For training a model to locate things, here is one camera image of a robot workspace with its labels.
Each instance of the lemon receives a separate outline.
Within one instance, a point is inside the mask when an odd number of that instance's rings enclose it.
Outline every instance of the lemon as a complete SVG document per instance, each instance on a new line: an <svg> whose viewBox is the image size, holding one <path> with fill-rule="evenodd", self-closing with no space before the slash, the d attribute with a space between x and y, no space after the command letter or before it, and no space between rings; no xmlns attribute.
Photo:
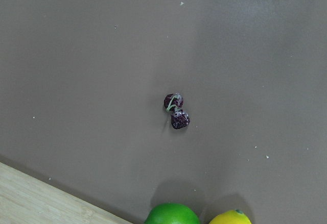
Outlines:
<svg viewBox="0 0 327 224"><path fill-rule="evenodd" d="M251 224L251 222L243 211L229 210L217 215L209 224Z"/></svg>
<svg viewBox="0 0 327 224"><path fill-rule="evenodd" d="M198 216L187 206L165 203L154 207L145 224L200 224Z"/></svg>

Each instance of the wooden floor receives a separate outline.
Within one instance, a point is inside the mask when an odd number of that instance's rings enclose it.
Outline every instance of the wooden floor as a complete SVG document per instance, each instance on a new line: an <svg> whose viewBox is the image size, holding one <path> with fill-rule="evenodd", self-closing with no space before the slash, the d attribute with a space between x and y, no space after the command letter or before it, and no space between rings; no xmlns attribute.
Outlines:
<svg viewBox="0 0 327 224"><path fill-rule="evenodd" d="M130 224L0 163L0 224Z"/></svg>

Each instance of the gray surface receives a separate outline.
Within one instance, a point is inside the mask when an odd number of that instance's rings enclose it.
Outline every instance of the gray surface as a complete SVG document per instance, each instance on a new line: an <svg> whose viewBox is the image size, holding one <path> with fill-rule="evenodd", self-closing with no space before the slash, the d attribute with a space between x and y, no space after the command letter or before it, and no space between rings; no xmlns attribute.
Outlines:
<svg viewBox="0 0 327 224"><path fill-rule="evenodd" d="M326 8L0 0L0 160L135 223L165 201L324 223Z"/></svg>

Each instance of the green fruit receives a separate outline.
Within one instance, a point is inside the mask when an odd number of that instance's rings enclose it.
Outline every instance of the green fruit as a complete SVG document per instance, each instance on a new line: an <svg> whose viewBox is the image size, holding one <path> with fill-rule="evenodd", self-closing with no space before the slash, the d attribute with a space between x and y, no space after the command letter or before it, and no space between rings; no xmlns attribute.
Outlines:
<svg viewBox="0 0 327 224"><path fill-rule="evenodd" d="M187 206L166 203L154 207L145 224L200 224L198 216Z"/></svg>

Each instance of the dark berry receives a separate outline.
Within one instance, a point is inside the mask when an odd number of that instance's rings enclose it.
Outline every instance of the dark berry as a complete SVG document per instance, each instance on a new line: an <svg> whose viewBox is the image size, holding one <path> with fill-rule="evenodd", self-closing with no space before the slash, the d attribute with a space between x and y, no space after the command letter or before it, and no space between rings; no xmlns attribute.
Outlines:
<svg viewBox="0 0 327 224"><path fill-rule="evenodd" d="M171 115L172 118L172 126L174 129L181 129L189 125L190 118L186 111L182 109L175 109L175 111Z"/></svg>
<svg viewBox="0 0 327 224"><path fill-rule="evenodd" d="M183 97L178 93L169 94L163 101L163 106L168 111L174 111L176 107L181 108L183 106Z"/></svg>

